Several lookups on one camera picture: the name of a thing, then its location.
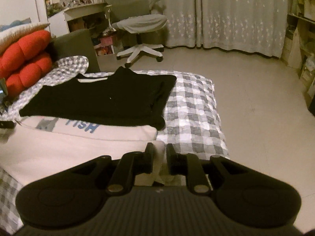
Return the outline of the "black and white raglan shirt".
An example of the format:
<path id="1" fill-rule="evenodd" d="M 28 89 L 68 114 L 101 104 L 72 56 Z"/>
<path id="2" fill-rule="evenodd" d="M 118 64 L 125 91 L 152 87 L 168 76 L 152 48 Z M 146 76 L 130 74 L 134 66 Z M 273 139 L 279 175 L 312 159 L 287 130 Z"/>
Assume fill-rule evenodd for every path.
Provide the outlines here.
<path id="1" fill-rule="evenodd" d="M 1 145 L 1 168 L 26 185 L 101 155 L 143 150 L 165 127 L 176 80 L 120 67 L 110 76 L 42 86 L 18 109 L 20 124 Z"/>

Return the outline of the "smartphone playing video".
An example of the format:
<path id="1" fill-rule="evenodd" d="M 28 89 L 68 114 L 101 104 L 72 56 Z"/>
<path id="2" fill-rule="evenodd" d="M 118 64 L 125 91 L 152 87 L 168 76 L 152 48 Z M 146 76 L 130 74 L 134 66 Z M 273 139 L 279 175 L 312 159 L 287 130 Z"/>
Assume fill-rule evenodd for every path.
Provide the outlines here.
<path id="1" fill-rule="evenodd" d="M 6 81 L 4 78 L 0 79 L 0 103 L 2 103 L 8 96 L 8 90 L 6 86 Z"/>

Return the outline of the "grey checkered quilt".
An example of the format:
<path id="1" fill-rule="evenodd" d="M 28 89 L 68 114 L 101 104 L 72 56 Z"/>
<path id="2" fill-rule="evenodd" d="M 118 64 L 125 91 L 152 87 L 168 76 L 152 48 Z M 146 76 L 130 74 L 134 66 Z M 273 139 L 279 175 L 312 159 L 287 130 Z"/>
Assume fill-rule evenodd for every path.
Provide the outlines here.
<path id="1" fill-rule="evenodd" d="M 204 76 L 173 71 L 177 80 L 163 117 L 161 131 L 152 128 L 98 126 L 78 120 L 53 119 L 51 132 L 40 131 L 40 117 L 20 118 L 14 131 L 1 135 L 1 228 L 8 234 L 23 225 L 15 201 L 20 189 L 106 153 L 114 159 L 147 142 L 157 147 L 156 165 L 166 160 L 164 145 L 201 159 L 229 155 L 217 112 L 215 88 Z"/>

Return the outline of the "lower red puffy cushion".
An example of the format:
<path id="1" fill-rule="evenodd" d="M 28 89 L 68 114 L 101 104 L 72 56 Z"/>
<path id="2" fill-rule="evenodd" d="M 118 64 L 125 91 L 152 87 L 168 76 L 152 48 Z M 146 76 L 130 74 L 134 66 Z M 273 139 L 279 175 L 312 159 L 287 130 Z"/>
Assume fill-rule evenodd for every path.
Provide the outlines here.
<path id="1" fill-rule="evenodd" d="M 42 52 L 25 63 L 6 79 L 9 98 L 16 98 L 26 89 L 35 85 L 52 70 L 52 60 L 48 53 Z"/>

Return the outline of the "red puffy cushion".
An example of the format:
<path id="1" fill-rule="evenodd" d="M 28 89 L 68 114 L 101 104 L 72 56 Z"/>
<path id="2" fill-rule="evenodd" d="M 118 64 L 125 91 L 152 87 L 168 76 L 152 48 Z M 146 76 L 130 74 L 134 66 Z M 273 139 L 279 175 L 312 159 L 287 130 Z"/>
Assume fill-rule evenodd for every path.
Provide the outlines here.
<path id="1" fill-rule="evenodd" d="M 1 55 L 1 78 L 8 78 L 26 62 L 44 51 L 50 40 L 49 31 L 38 30 L 11 44 Z"/>
<path id="2" fill-rule="evenodd" d="M 9 98 L 16 98 L 26 89 L 35 85 L 52 70 L 52 60 L 48 53 L 42 52 L 25 63 L 6 79 Z"/>

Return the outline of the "upper red puffy cushion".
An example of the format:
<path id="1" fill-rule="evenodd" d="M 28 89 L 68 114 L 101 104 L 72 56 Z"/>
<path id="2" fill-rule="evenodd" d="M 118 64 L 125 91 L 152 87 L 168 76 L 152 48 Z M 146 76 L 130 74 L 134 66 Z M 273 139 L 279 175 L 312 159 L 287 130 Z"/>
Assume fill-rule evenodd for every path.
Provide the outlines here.
<path id="1" fill-rule="evenodd" d="M 49 31 L 38 30 L 11 44 L 1 55 L 1 78 L 8 78 L 26 62 L 44 51 L 50 40 Z"/>

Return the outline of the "white striped pillow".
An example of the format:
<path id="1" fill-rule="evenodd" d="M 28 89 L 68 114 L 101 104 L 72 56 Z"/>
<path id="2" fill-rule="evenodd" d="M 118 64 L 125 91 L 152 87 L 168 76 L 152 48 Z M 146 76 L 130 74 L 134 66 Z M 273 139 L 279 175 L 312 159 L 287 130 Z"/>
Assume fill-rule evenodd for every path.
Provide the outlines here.
<path id="1" fill-rule="evenodd" d="M 21 37 L 31 34 L 32 32 L 35 32 L 38 30 L 43 30 L 49 25 L 50 23 L 48 22 L 28 23 L 24 25 L 14 26 L 7 30 L 1 31 L 0 54 L 3 54 L 4 51 L 11 44 L 18 41 Z"/>

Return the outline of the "blue plush toy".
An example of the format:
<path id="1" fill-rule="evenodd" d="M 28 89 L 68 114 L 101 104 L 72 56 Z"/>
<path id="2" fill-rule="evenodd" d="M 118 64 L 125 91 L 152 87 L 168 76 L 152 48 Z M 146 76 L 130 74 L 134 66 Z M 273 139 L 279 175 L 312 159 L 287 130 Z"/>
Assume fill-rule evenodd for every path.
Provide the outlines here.
<path id="1" fill-rule="evenodd" d="M 9 25 L 0 25 L 0 32 L 5 31 L 7 29 L 16 27 L 16 26 L 20 26 L 20 25 L 25 25 L 28 23 L 31 23 L 31 18 L 27 18 L 25 20 L 15 20 L 12 23 L 10 23 Z"/>

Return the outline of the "dark grey sofa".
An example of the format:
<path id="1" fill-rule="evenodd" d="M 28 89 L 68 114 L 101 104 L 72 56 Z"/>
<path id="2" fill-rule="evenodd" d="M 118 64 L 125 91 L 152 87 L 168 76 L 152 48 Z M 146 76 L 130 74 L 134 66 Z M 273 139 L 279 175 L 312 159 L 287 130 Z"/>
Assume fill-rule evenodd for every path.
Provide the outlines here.
<path id="1" fill-rule="evenodd" d="M 85 56 L 89 61 L 86 73 L 100 72 L 97 55 L 88 29 L 79 29 L 53 38 L 45 51 L 51 56 L 53 62 L 70 56 Z"/>

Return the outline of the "white desk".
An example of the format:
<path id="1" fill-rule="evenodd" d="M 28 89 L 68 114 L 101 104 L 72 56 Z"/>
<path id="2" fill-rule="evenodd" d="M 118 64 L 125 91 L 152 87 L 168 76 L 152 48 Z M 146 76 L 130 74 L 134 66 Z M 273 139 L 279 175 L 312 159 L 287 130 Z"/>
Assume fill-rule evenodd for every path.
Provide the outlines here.
<path id="1" fill-rule="evenodd" d="M 70 21 L 103 12 L 106 5 L 106 3 L 91 3 L 68 7 L 48 18 L 49 30 L 56 37 L 69 34 Z"/>

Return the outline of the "wooden shelf unit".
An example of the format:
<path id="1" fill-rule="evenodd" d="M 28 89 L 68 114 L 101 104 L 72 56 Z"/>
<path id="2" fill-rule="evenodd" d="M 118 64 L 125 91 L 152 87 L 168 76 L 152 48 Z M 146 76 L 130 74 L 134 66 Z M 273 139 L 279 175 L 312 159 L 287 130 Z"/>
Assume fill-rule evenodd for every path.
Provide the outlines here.
<path id="1" fill-rule="evenodd" d="M 288 0 L 284 63 L 303 84 L 307 108 L 314 110 L 314 0 Z"/>

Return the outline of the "grey star curtain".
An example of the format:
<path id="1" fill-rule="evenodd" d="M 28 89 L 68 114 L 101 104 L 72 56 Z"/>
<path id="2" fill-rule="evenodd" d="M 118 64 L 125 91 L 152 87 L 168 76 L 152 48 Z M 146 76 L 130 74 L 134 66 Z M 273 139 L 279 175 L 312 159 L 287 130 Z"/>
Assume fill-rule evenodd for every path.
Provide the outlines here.
<path id="1" fill-rule="evenodd" d="M 167 47 L 219 47 L 280 57 L 289 0 L 163 0 Z"/>

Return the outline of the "grey office chair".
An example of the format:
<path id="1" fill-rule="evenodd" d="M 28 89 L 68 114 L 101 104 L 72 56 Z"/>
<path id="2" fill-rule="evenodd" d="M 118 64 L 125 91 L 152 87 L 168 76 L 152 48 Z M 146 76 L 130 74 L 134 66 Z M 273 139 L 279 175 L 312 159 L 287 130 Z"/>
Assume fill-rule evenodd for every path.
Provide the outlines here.
<path id="1" fill-rule="evenodd" d="M 163 14 L 152 14 L 153 6 L 160 0 L 105 0 L 105 18 L 111 32 L 126 31 L 136 36 L 137 44 L 118 52 L 120 60 L 128 55 L 125 67 L 131 67 L 140 53 L 152 55 L 157 62 L 163 61 L 164 46 L 162 44 L 144 44 L 141 34 L 161 30 L 167 23 Z"/>

